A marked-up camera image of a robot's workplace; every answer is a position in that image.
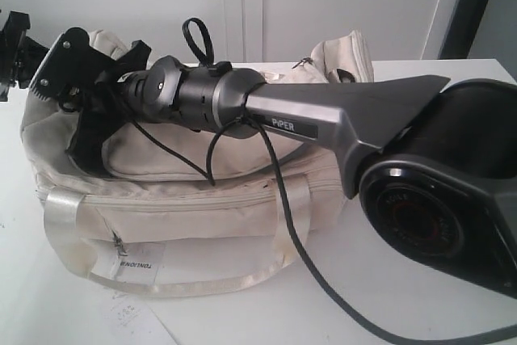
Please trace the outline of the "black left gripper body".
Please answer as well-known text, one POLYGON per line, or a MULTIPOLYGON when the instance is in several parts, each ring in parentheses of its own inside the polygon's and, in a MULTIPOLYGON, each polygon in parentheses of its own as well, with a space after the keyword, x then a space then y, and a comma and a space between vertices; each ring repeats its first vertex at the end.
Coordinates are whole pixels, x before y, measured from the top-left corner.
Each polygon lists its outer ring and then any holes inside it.
POLYGON ((29 14, 10 11, 1 30, 1 100, 7 101, 10 88, 27 89, 49 48, 36 42, 27 31, 29 14))

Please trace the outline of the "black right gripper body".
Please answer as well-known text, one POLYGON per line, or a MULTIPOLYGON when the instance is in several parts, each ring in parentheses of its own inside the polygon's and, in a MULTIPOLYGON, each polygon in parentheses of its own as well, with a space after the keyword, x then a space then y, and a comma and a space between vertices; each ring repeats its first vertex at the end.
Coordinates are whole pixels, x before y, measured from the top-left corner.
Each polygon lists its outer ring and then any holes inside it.
POLYGON ((80 113, 83 110, 118 115, 121 117, 121 127, 127 122, 127 112, 120 102, 120 88, 117 81, 126 73, 137 69, 122 69, 115 64, 108 70, 104 70, 95 81, 91 89, 79 90, 71 88, 65 96, 57 102, 61 111, 66 113, 80 113))

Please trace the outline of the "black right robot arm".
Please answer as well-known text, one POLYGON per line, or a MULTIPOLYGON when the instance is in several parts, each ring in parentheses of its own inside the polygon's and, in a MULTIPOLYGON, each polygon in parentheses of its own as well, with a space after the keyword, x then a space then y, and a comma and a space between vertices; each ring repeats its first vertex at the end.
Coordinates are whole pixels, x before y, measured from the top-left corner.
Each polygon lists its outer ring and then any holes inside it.
POLYGON ((414 261, 516 294, 516 87, 439 75, 272 85, 227 62, 150 69, 142 42, 114 60, 66 40, 58 95, 80 111, 75 158, 90 167, 130 120, 245 139, 270 129, 336 157, 344 194, 414 261))

